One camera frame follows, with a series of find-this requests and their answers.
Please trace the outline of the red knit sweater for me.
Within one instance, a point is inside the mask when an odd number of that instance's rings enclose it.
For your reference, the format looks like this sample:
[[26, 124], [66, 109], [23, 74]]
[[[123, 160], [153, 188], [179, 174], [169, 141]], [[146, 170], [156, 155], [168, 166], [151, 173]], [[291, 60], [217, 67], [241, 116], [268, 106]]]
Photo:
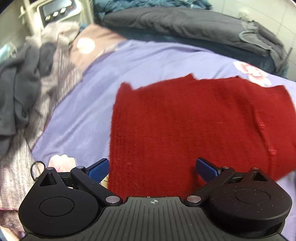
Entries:
[[295, 170], [295, 108], [285, 87], [193, 75], [120, 86], [110, 191], [122, 198], [185, 197], [203, 184], [195, 169], [199, 157], [240, 172], [258, 167], [274, 180]]

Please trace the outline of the grey clothes pile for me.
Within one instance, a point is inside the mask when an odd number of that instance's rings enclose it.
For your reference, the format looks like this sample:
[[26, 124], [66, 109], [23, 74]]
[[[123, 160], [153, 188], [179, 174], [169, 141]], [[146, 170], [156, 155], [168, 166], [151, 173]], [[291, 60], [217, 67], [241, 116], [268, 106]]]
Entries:
[[19, 206], [41, 173], [33, 147], [83, 71], [123, 40], [96, 24], [51, 23], [1, 63], [1, 227], [17, 239]]

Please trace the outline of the lavender floral bed sheet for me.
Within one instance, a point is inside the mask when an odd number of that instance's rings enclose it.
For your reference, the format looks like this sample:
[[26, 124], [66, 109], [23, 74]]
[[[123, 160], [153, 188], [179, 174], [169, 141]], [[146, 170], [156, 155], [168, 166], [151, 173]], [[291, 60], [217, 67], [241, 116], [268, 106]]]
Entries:
[[[55, 108], [33, 156], [63, 169], [108, 157], [113, 106], [123, 83], [133, 89], [193, 75], [197, 80], [240, 77], [262, 87], [282, 85], [295, 106], [295, 83], [246, 62], [180, 43], [129, 40], [98, 57]], [[277, 183], [295, 198], [295, 170]]]

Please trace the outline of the dark grey garment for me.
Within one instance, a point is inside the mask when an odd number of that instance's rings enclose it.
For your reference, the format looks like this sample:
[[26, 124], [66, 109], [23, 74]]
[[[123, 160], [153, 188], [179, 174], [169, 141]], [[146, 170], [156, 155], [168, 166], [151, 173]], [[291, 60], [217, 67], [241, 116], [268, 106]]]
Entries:
[[41, 78], [50, 75], [56, 45], [40, 48], [25, 44], [15, 57], [1, 63], [1, 156], [17, 130], [25, 128], [41, 88]]

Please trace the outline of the white bedside control panel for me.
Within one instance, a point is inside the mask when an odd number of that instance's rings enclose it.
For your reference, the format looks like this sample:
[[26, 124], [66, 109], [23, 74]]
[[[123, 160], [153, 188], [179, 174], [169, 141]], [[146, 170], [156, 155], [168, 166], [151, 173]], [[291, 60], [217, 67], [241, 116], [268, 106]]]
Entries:
[[81, 12], [81, 2], [75, 0], [23, 1], [19, 19], [33, 35], [41, 32], [49, 23], [78, 21]]

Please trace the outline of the teal blue blanket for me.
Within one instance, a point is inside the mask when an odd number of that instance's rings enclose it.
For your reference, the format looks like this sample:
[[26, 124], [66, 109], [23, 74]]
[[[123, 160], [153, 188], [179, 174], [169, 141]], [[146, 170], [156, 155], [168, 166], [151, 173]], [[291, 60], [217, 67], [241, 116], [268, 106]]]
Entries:
[[212, 5], [208, 1], [198, 0], [119, 0], [119, 1], [93, 1], [95, 13], [113, 13], [130, 8], [150, 7], [181, 7], [190, 9], [211, 10]]

